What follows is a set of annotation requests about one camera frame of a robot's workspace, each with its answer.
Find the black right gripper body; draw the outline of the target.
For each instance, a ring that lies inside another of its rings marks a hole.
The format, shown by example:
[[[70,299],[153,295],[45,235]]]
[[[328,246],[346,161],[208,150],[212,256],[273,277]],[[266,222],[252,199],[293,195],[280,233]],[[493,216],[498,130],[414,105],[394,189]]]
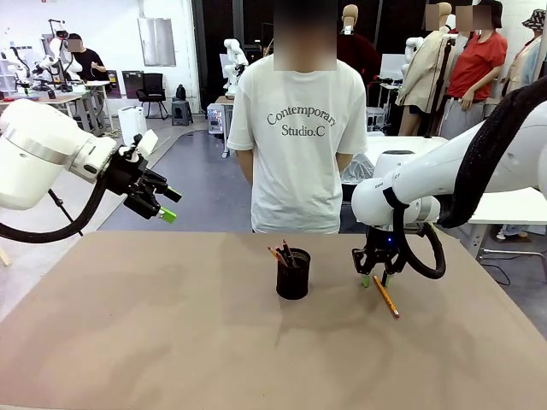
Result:
[[[367,233],[366,255],[395,257],[399,254],[398,242],[393,231],[370,226]]]

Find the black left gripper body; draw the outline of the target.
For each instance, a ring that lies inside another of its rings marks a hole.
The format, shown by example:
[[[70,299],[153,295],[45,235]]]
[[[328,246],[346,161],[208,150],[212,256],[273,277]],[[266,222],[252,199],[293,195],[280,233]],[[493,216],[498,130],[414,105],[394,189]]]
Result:
[[[138,203],[138,181],[144,174],[148,161],[135,148],[119,148],[109,158],[103,169],[106,187],[116,195],[126,195],[124,204]]]

